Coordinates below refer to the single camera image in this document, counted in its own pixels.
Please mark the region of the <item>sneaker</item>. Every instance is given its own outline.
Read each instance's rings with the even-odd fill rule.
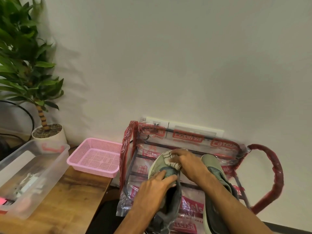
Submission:
[[[166,175],[164,178],[171,175],[177,175],[178,180],[175,182],[176,186],[171,187],[167,191],[166,196],[160,206],[160,210],[155,214],[154,218],[151,220],[149,226],[145,230],[146,234],[169,234],[170,226],[174,223],[174,220],[177,218],[179,213],[180,202],[182,199],[182,191],[179,177],[180,171],[169,165],[166,165],[165,157],[167,157],[166,155],[168,154],[168,152],[162,153],[154,161],[153,165],[149,170],[148,179],[152,177],[156,172],[166,170]]]
[[[209,172],[215,175],[221,184],[238,200],[236,189],[227,181],[219,160],[211,154],[205,154],[202,156],[202,162],[208,168]],[[213,202],[207,194],[205,194],[203,224],[206,234],[230,234],[226,224],[214,208]]]

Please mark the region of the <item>potted plant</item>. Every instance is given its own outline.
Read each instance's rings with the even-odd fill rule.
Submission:
[[[47,107],[59,109],[52,100],[61,97],[64,79],[53,77],[48,52],[52,45],[38,37],[37,19],[42,1],[21,5],[19,0],[0,0],[0,91],[2,98],[36,106],[41,126],[32,132],[35,140],[67,143],[59,124],[48,124]]]

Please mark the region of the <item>white wall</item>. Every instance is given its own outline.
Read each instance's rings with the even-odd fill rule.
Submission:
[[[311,0],[46,4],[42,32],[57,42],[55,73],[65,78],[53,116],[71,142],[121,141],[142,115],[223,129],[280,158],[283,194],[259,217],[312,231]],[[15,127],[1,126],[21,130],[27,119],[9,113]],[[253,204],[273,184],[271,165],[257,152],[244,164]]]

